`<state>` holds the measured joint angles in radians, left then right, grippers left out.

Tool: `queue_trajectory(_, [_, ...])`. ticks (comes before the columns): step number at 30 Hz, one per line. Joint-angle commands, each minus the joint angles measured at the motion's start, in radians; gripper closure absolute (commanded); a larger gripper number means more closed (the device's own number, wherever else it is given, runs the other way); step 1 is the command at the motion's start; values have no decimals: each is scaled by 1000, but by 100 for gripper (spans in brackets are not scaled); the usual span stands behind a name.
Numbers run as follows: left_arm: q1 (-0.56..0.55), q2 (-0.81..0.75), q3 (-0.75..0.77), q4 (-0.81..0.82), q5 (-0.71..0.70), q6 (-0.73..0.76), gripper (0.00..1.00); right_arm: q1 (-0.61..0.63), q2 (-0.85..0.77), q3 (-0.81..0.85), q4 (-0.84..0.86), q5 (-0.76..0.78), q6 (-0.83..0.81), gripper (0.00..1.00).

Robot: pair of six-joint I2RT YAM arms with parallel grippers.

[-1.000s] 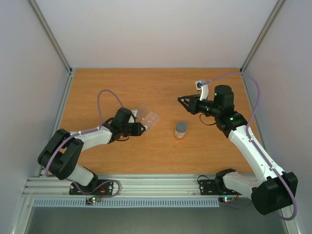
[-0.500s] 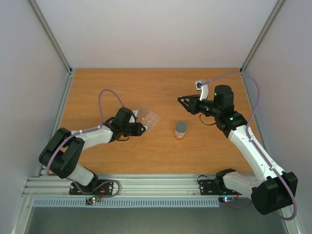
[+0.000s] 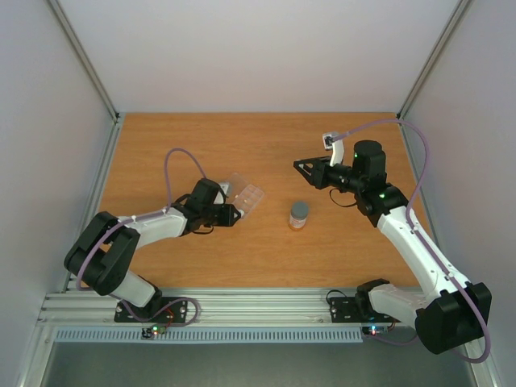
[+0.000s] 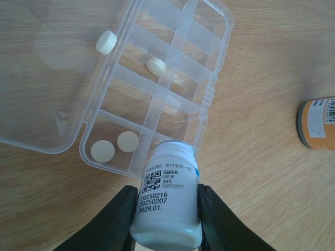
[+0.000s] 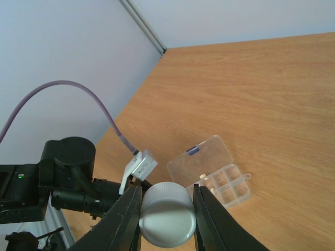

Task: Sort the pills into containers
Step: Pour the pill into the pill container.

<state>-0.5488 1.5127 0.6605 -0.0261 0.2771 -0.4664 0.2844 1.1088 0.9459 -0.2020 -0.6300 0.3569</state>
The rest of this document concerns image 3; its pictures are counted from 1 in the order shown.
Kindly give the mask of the clear plastic pill organizer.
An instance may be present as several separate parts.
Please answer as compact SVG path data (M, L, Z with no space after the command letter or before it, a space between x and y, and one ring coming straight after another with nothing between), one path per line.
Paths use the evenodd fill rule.
M261 188L251 184L238 173L232 173L219 184L226 195L226 203L232 204L237 209L241 219L247 218L264 197L264 191Z

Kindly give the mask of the orange pill bottle grey cap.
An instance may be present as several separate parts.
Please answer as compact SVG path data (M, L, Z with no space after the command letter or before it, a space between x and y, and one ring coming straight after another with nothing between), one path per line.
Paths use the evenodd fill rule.
M290 209L289 226L295 231L301 230L306 225L309 212L310 208L306 202L295 202Z

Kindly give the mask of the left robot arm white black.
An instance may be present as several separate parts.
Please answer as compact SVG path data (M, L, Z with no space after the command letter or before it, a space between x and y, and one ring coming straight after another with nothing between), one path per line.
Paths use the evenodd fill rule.
M116 217L97 213L64 258L79 290L117 298L137 321L155 320L165 309L161 291L130 271L135 252L163 239L196 234L203 227L232 227L243 211L227 201L226 188L202 178L191 193L156 212Z

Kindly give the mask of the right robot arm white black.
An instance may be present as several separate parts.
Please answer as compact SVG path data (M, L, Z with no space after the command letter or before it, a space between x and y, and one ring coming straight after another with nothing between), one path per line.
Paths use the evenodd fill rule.
M407 325L433 354L477 339L484 339L488 351L492 294L454 267L421 227L406 196L388 183L381 144L357 142L352 165L342 163L342 141L331 150L329 156L296 160L293 166L316 189L353 194L360 213L396 248L422 290L418 297L384 279L366 282L356 289L358 315L371 322L384 314Z

